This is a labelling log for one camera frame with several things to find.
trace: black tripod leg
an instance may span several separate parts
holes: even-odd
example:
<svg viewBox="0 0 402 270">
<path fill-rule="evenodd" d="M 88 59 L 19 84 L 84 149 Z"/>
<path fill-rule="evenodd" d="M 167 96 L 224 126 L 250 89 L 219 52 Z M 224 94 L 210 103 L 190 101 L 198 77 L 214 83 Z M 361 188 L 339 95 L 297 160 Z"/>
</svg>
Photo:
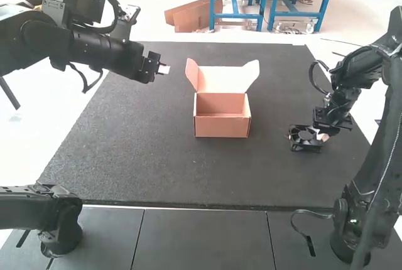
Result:
<svg viewBox="0 0 402 270">
<path fill-rule="evenodd" d="M 8 99 L 13 104 L 14 108 L 16 110 L 18 110 L 19 107 L 21 107 L 21 105 L 19 104 L 17 98 L 13 94 L 13 91 L 11 91 L 10 87 L 8 87 L 8 84 L 6 83 L 6 81 L 2 77 L 0 77 L 0 87 L 2 88 L 4 93 L 7 95 Z"/>
</svg>

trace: cardboard box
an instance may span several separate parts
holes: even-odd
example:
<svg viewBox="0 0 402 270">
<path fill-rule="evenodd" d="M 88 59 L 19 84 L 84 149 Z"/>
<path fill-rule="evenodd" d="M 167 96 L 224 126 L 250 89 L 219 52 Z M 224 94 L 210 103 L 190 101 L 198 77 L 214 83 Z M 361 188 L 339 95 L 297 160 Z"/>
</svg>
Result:
<svg viewBox="0 0 402 270">
<path fill-rule="evenodd" d="M 177 33 L 191 33 L 209 26 L 210 0 L 198 0 L 165 11 L 166 23 Z M 215 0 L 215 13 L 222 13 L 223 0 Z"/>
<path fill-rule="evenodd" d="M 249 136 L 251 111 L 246 91 L 259 75 L 258 60 L 243 67 L 199 67 L 188 58 L 185 74 L 195 89 L 195 137 Z"/>
</svg>

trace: sneaker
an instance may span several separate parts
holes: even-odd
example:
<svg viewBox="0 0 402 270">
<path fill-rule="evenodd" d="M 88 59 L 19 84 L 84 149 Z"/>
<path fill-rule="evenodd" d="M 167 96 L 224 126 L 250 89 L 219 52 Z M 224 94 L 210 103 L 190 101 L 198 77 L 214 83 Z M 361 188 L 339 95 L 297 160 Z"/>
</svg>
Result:
<svg viewBox="0 0 402 270">
<path fill-rule="evenodd" d="M 299 0 L 301 3 L 312 5 L 314 0 Z"/>
</svg>

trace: black cable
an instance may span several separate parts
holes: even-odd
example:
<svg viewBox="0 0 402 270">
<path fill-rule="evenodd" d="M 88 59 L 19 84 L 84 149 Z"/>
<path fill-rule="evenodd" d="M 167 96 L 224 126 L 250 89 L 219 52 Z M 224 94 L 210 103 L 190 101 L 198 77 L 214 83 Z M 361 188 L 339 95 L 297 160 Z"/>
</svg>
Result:
<svg viewBox="0 0 402 270">
<path fill-rule="evenodd" d="M 297 226 L 293 223 L 293 217 L 294 217 L 295 215 L 298 215 L 298 214 L 311 215 L 311 216 L 313 216 L 313 217 L 316 217 L 316 218 L 318 218 L 318 219 L 323 219 L 323 220 L 332 219 L 332 214 L 324 215 L 324 214 L 322 214 L 322 213 L 312 212 L 311 210 L 307 210 L 307 209 L 298 209 L 298 210 L 295 210 L 295 211 L 292 213 L 291 217 L 290 217 L 290 225 L 292 226 L 293 230 L 294 230 L 295 232 L 299 233 L 307 242 L 308 242 L 307 235 L 306 235 L 304 232 L 302 232 L 299 228 L 297 228 Z"/>
<path fill-rule="evenodd" d="M 324 39 L 324 38 L 321 38 L 321 40 L 339 42 L 339 43 L 343 43 L 343 44 L 350 44 L 350 45 L 354 45 L 354 46 L 358 46 L 358 47 L 363 47 L 362 45 L 359 45 L 359 44 L 354 44 L 354 43 L 349 43 L 349 42 L 344 42 L 344 41 L 339 41 L 339 40 L 331 40 L 331 39 Z"/>
<path fill-rule="evenodd" d="M 333 111 L 335 111 L 335 110 L 337 110 L 337 109 L 340 109 L 340 108 L 342 108 L 342 107 L 345 107 L 348 103 L 349 103 L 349 102 L 346 102 L 346 103 L 343 104 L 343 105 L 338 105 L 337 107 L 333 108 L 332 110 L 330 110 L 330 111 L 327 113 L 327 116 L 329 116 L 329 114 L 333 113 Z"/>
<path fill-rule="evenodd" d="M 96 72 L 99 72 L 99 76 L 92 84 L 88 85 L 88 81 L 87 81 L 87 78 L 85 77 L 85 75 L 80 70 L 78 70 L 77 67 L 73 63 L 69 62 L 67 65 L 69 65 L 72 70 L 74 70 L 75 72 L 77 72 L 81 76 L 82 82 L 84 83 L 84 87 L 82 89 L 82 93 L 84 93 L 84 94 L 87 93 L 90 89 L 92 89 L 93 86 L 96 85 L 98 83 L 98 81 L 100 81 L 102 76 L 103 76 L 103 70 L 102 69 L 95 70 Z"/>
<path fill-rule="evenodd" d="M 329 67 L 321 60 L 314 60 L 314 62 L 310 65 L 310 68 L 308 69 L 308 78 L 310 79 L 310 83 L 312 83 L 313 87 L 316 88 L 319 92 L 328 95 L 329 92 L 321 88 L 320 86 L 317 85 L 317 83 L 314 81 L 314 76 L 313 76 L 313 71 L 314 67 L 320 64 L 321 66 L 324 67 L 326 71 L 329 71 Z"/>
<path fill-rule="evenodd" d="M 113 13 L 114 13 L 114 19 L 113 19 L 113 22 L 112 22 L 112 24 L 110 26 L 93 27 L 93 26 L 90 26 L 88 24 L 79 23 L 79 22 L 76 23 L 76 24 L 78 24 L 78 25 L 80 25 L 80 26 L 82 26 L 82 27 L 84 27 L 84 28 L 86 28 L 88 30 L 91 30 L 93 32 L 100 33 L 100 34 L 103 34 L 103 35 L 106 34 L 106 33 L 111 33 L 114 30 L 114 28 L 116 27 L 116 25 L 117 25 L 117 21 L 118 21 L 120 13 L 122 12 L 122 9 L 120 7 L 119 1 L 117 1 L 117 0 L 107 0 L 107 1 L 113 7 Z"/>
<path fill-rule="evenodd" d="M 340 56 L 340 57 L 342 57 L 342 58 L 346 57 L 345 55 L 343 55 L 343 54 L 341 54 L 341 53 L 339 53 L 339 52 L 333 51 L 332 53 L 333 53 L 334 55 L 338 55 L 338 56 Z"/>
</svg>

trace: box flap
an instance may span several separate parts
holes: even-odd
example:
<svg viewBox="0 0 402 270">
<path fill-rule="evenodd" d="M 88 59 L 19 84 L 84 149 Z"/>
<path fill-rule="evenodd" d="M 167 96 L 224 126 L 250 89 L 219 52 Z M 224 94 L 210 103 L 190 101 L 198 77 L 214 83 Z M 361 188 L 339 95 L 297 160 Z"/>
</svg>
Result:
<svg viewBox="0 0 402 270">
<path fill-rule="evenodd" d="M 188 58 L 185 73 L 197 92 L 245 93 L 258 78 L 259 61 L 248 62 L 243 67 L 199 67 Z"/>
<path fill-rule="evenodd" d="M 184 4 L 184 5 L 178 6 L 176 8 L 168 9 L 167 11 L 165 11 L 166 23 L 168 23 L 169 25 L 174 26 L 175 22 L 173 20 L 173 15 L 175 13 L 179 13 L 180 11 L 184 11 L 184 10 L 186 10 L 188 8 L 192 8 L 194 6 L 202 5 L 204 3 L 209 3 L 209 0 L 197 0 L 197 1 L 194 1 L 194 2 L 191 2 L 191 3 L 187 3 L 187 4 Z"/>
</svg>

